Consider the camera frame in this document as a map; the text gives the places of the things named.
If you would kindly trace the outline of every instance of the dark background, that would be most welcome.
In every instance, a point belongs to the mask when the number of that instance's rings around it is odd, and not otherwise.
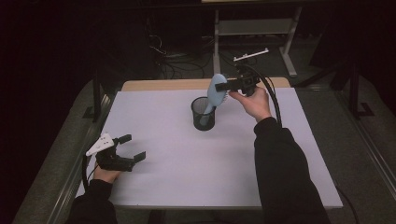
[[[155,79],[160,71],[149,35],[161,35],[165,45],[194,53],[199,53],[201,35],[213,35],[211,10],[87,10],[125,4],[141,6],[140,1],[102,0],[94,6],[91,1],[0,1],[0,223],[14,218],[69,108],[93,76],[110,93],[125,80]],[[289,16],[263,10],[235,14],[229,9],[225,17]],[[386,1],[312,6],[304,10],[298,33],[323,33],[313,65],[325,68],[353,55],[361,74],[396,114],[394,17]]]

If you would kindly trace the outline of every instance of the person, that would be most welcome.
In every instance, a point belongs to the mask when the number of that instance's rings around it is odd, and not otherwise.
[[[306,157],[291,132],[280,127],[272,117],[265,89],[257,87],[249,97],[237,91],[229,95],[257,121],[253,130],[256,134],[254,157],[263,223],[330,224],[310,179]],[[116,223],[114,206],[108,197],[111,184],[119,174],[95,170],[88,191],[73,202],[68,223],[80,220]]]
[[[117,223],[116,210],[108,198],[120,173],[103,170],[96,163],[90,185],[83,195],[73,201],[66,223]]]

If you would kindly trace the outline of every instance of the black sleeve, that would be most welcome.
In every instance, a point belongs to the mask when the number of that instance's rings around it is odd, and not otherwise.
[[[85,194],[73,201],[66,223],[117,223],[114,205],[108,200],[112,187],[103,180],[91,180]]]
[[[305,154],[274,118],[254,128],[255,165],[265,224],[330,223]]]

